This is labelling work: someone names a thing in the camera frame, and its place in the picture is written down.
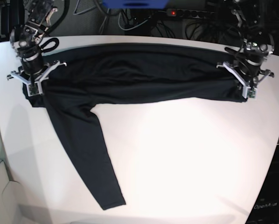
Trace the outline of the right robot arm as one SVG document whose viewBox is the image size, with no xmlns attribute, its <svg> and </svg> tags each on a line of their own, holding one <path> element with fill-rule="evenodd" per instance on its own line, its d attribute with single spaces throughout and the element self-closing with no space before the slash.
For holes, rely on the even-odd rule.
<svg viewBox="0 0 279 224">
<path fill-rule="evenodd" d="M 10 43 L 20 59 L 21 67 L 18 71 L 11 71 L 7 79 L 15 78 L 26 87 L 29 97 L 42 95 L 42 82 L 49 78 L 49 74 L 59 66 L 66 66 L 65 62 L 55 61 L 45 63 L 43 53 L 55 50 L 59 46 L 58 38 L 51 38 L 41 44 L 66 17 L 70 7 L 68 0 L 64 1 L 61 17 L 51 23 L 51 17 L 58 11 L 53 0 L 33 0 L 28 8 L 28 19 L 24 25 L 14 27 L 10 34 Z"/>
</svg>

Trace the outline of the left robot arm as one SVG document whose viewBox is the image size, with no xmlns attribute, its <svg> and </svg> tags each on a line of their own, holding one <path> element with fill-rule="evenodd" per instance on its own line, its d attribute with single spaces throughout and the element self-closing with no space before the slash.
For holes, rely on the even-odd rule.
<svg viewBox="0 0 279 224">
<path fill-rule="evenodd" d="M 230 3 L 242 44 L 239 50 L 226 47 L 225 51 L 235 60 L 218 63 L 216 67 L 226 69 L 239 81 L 245 99 L 255 98 L 258 85 L 265 78 L 274 77 L 271 70 L 261 69 L 275 49 L 273 36 L 265 28 L 266 9 L 266 0 L 233 0 Z"/>
</svg>

